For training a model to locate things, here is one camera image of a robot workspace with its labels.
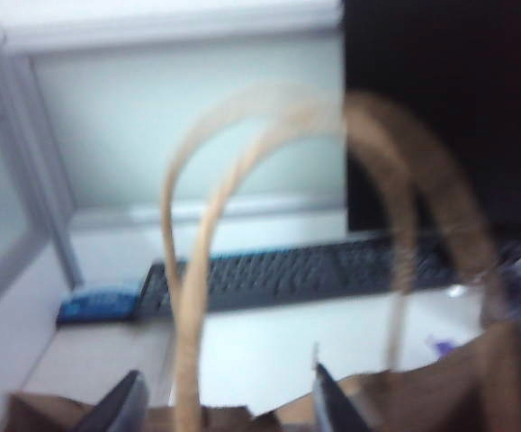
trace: brown paper bag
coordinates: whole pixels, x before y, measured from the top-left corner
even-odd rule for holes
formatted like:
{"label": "brown paper bag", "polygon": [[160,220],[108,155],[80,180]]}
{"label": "brown paper bag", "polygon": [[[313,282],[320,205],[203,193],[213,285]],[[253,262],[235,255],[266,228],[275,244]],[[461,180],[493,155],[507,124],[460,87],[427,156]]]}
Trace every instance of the brown paper bag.
{"label": "brown paper bag", "polygon": [[[212,196],[202,217],[192,260],[181,280],[170,217],[175,179],[202,142],[220,128],[253,112],[250,106],[254,104],[249,99],[240,106],[238,99],[231,100],[224,106],[229,110],[217,110],[201,119],[188,133],[168,172],[163,189],[162,222],[166,276],[177,330],[176,405],[174,409],[151,410],[146,430],[311,429],[310,396],[259,418],[251,418],[242,408],[207,409],[201,407],[198,398],[198,358],[207,302],[209,249],[215,225],[230,194],[244,176],[259,160],[290,140],[347,132],[351,154],[363,164],[382,195],[394,237],[392,288],[398,294],[390,326],[389,370],[394,368],[398,358],[406,295],[414,274],[413,185],[424,195],[460,277],[467,283],[477,281],[483,287],[482,321],[490,324],[502,317],[504,304],[495,249],[460,169],[418,120],[395,104],[371,94],[354,94],[346,100],[346,124],[339,120],[333,105],[317,98],[304,98],[281,113],[275,125],[253,143]],[[354,375],[342,380],[341,385],[352,397],[360,392],[366,395],[382,419],[377,430],[521,432],[521,341],[507,322],[491,325],[481,337],[430,366],[404,373]],[[74,402],[15,395],[8,430],[38,430],[22,423],[38,416],[56,422],[54,427],[58,429],[50,430],[66,430],[68,410],[72,410],[72,424],[77,421],[74,406],[68,408],[70,404]]]}

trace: wall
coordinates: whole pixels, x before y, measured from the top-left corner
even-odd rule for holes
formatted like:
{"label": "wall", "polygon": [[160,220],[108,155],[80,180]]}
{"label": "wall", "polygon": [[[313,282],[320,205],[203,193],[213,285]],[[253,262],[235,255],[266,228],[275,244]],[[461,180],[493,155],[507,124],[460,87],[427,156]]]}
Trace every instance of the wall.
{"label": "wall", "polygon": [[48,244],[0,297],[0,422],[6,394],[22,388],[56,330],[68,286]]}
{"label": "wall", "polygon": [[[241,88],[288,81],[340,101],[342,64],[342,37],[331,31],[41,56],[34,70],[82,209],[155,203],[184,133]],[[265,121],[245,121],[212,139],[187,167],[176,199],[207,196],[261,126]],[[310,139],[266,161],[239,194],[337,194],[343,188],[342,149]]]}

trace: black monitor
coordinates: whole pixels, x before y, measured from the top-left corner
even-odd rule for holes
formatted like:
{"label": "black monitor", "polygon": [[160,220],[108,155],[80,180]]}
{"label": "black monitor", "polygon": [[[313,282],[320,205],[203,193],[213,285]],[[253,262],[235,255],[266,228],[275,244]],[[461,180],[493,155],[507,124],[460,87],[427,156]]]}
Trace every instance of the black monitor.
{"label": "black monitor", "polygon": [[[492,226],[521,230],[521,2],[346,0],[344,28],[347,90],[407,106],[460,162]],[[385,227],[352,161],[347,189],[349,229]]]}

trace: keyboard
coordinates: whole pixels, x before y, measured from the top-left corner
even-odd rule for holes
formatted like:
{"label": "keyboard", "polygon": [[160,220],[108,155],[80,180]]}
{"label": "keyboard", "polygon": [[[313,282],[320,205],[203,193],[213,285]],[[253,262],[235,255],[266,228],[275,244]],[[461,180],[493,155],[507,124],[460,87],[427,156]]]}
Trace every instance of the keyboard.
{"label": "keyboard", "polygon": [[[209,311],[233,311],[335,297],[386,293],[390,289],[389,238],[214,256],[209,272]],[[185,263],[179,263],[180,271]],[[455,281],[448,255],[435,238],[418,244],[415,287]],[[141,290],[136,318],[170,317],[164,264],[154,263]]]}

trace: paper bag handle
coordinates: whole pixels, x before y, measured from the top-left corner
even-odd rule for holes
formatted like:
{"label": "paper bag handle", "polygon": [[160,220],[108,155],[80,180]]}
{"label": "paper bag handle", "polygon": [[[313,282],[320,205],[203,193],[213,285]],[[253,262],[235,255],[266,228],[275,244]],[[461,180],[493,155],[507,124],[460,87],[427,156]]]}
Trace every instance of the paper bag handle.
{"label": "paper bag handle", "polygon": [[[175,317],[178,331],[175,353],[177,430],[200,430],[197,364],[208,292],[206,275],[211,236],[223,206],[257,161],[288,140],[314,133],[339,133],[342,126],[337,117],[330,116],[333,110],[330,110],[331,107],[327,110],[323,108],[317,103],[304,106],[262,135],[212,196],[209,209],[202,218],[193,260],[186,270],[181,301],[176,305],[179,308]],[[484,219],[468,194],[469,189],[459,170],[436,138],[400,108],[368,94],[359,94],[347,101],[346,119],[349,148],[364,162],[364,167],[382,192],[391,219],[396,245],[393,289],[407,293],[413,274],[415,212],[409,187],[412,176],[427,198],[438,226],[444,227],[446,244],[451,249],[461,277],[471,281],[474,276],[480,275],[488,289],[498,292],[494,249]],[[395,143],[393,136],[404,139]],[[395,151],[397,144],[400,154]],[[430,163],[437,165],[417,171],[417,168]],[[392,315],[389,367],[394,365],[401,339],[404,299],[403,295],[398,296]]]}

